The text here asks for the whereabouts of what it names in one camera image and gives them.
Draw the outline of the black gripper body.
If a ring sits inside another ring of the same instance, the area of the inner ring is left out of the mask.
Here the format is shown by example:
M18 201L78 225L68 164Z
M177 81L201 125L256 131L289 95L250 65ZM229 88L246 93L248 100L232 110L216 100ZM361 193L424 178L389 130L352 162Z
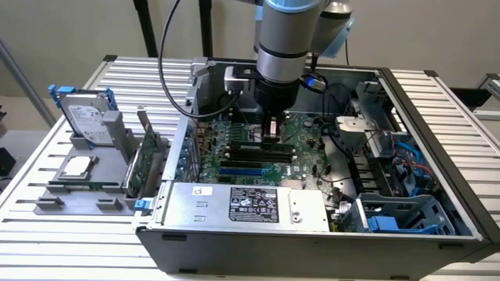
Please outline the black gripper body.
M278 117L294 105L298 88L298 80L290 83L276 83L266 79L256 81L256 102L272 117Z

